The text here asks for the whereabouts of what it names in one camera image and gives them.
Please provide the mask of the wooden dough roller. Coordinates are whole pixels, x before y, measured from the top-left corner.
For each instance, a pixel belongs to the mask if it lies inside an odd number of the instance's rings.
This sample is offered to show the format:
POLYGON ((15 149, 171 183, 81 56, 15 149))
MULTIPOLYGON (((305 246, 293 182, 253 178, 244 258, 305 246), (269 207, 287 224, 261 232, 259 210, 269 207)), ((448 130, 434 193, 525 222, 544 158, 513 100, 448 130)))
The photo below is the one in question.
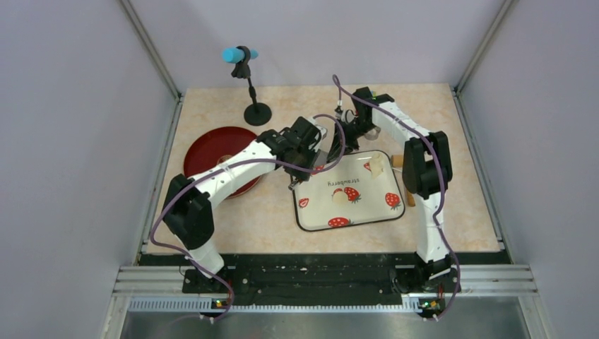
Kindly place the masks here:
MULTIPOLYGON (((391 156, 391 165, 397 171, 403 172, 403 155, 392 155, 391 156)), ((404 185, 405 197, 407 201, 407 205, 409 207, 415 207, 415 199, 412 193, 409 192, 406 185, 404 185)))

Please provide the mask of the dough scrap piece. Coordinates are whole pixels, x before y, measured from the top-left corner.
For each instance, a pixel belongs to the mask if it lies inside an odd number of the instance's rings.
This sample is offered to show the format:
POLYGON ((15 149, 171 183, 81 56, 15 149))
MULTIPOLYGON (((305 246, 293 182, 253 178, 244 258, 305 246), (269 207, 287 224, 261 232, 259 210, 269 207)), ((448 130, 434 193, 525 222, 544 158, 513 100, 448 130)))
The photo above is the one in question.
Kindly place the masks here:
POLYGON ((382 157, 372 157, 369 160, 369 168, 372 179, 376 179, 384 173, 384 159, 382 157))

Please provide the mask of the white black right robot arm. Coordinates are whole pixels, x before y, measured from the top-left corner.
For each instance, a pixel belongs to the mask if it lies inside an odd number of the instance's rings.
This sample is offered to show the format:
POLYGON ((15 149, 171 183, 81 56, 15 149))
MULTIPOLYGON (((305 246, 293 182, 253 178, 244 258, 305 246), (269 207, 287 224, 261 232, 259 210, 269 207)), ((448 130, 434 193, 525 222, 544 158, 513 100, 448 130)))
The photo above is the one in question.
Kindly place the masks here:
POLYGON ((421 290, 432 291, 452 265, 443 233, 445 193, 453 177, 448 136, 420 126, 387 94, 373 95, 364 87, 350 98, 354 104, 351 113, 344 111, 340 102, 336 105, 336 119, 345 139, 334 138, 328 158, 357 150, 359 138, 376 129, 403 146, 402 181, 415 199, 419 217, 414 281, 421 290))

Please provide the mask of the metal scraper wooden handle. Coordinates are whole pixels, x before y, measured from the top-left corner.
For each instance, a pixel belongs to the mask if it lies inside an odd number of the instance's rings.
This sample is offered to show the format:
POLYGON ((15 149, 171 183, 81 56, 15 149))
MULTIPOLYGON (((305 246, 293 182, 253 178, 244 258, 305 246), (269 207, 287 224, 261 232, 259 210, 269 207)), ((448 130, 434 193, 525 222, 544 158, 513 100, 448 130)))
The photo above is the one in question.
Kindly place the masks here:
POLYGON ((311 145, 302 146, 292 153, 290 163, 302 170, 291 167, 286 169, 291 179, 289 190, 294 191, 300 184, 323 172, 336 160, 336 154, 327 150, 327 145, 328 141, 320 136, 311 145))

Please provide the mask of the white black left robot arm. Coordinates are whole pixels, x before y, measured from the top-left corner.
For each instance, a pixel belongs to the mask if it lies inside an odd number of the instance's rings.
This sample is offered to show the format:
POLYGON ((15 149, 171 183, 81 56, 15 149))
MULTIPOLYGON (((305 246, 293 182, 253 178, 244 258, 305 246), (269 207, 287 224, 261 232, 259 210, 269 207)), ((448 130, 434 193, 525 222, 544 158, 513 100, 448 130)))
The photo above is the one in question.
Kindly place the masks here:
POLYGON ((224 260, 212 240, 213 211, 234 192, 265 174, 283 169, 294 184, 316 170, 326 128, 299 117, 281 131, 264 131, 228 160, 192 177, 174 177, 158 218, 182 243, 180 251, 201 273, 199 281, 217 292, 226 283, 224 260))

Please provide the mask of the white dough lump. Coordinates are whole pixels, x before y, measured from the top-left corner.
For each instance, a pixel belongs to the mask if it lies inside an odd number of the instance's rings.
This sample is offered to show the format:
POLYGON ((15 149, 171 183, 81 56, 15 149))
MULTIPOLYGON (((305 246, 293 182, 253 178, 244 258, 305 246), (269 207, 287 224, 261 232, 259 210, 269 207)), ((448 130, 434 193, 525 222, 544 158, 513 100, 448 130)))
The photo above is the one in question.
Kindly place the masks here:
POLYGON ((344 206, 349 203, 348 195, 342 189, 336 189, 333 192, 332 199, 337 206, 344 206))

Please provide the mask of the white strawberry print tray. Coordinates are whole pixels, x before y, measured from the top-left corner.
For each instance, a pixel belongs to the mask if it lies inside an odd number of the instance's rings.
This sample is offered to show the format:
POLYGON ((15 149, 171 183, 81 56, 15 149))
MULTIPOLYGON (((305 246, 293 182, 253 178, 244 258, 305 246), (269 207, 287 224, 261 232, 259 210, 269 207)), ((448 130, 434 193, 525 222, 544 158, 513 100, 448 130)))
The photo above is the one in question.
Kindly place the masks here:
POLYGON ((405 212, 400 184, 390 157, 381 150, 343 156, 331 170, 311 177, 293 191, 296 223, 306 232, 397 220, 405 212), (384 173, 372 179, 369 160, 384 159, 384 173), (337 206, 332 195, 342 189, 349 203, 337 206))

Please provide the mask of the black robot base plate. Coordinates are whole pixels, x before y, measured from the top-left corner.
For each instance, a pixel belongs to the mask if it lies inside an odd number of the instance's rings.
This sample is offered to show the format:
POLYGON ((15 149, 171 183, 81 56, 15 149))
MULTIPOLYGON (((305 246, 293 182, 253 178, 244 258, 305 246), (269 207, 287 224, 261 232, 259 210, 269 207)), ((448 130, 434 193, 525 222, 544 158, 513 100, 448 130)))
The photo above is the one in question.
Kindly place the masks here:
POLYGON ((440 283, 415 274, 416 254, 225 254, 218 275, 235 306, 398 305, 403 292, 453 291, 454 272, 440 283))

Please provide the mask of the dark red round plate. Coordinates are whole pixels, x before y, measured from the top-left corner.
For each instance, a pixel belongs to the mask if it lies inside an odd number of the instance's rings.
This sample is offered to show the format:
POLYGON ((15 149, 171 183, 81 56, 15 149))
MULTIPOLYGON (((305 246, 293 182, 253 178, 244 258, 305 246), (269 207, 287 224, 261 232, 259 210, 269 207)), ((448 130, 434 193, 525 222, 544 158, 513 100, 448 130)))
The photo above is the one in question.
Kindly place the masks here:
POLYGON ((225 126, 206 132, 196 139, 184 158, 186 177, 203 173, 244 150, 256 134, 237 126, 225 126))

